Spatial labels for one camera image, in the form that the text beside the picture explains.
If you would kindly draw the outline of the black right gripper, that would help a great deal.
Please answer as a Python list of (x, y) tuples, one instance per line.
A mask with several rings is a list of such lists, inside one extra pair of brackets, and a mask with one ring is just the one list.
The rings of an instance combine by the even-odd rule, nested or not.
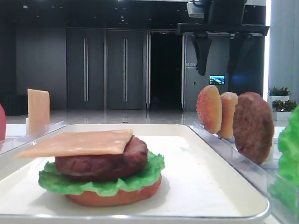
[(229, 75), (233, 75), (237, 66), (252, 48), (252, 36), (267, 36), (269, 28), (269, 26), (260, 24), (209, 25), (178, 23), (176, 34), (192, 35), (192, 43), (197, 59), (196, 70), (201, 76), (206, 74), (207, 58), (212, 44), (212, 40), (205, 35), (230, 35), (227, 72)]

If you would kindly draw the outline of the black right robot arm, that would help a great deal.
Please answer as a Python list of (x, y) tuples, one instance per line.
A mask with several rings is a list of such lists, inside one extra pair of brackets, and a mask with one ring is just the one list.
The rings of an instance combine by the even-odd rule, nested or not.
[(191, 35), (198, 74), (206, 74), (212, 40), (210, 33), (230, 37), (228, 74), (232, 75), (255, 44), (254, 36), (267, 36), (269, 26), (244, 24), (245, 0), (192, 0), (187, 3), (190, 18), (203, 17), (202, 23), (178, 23), (179, 35)]

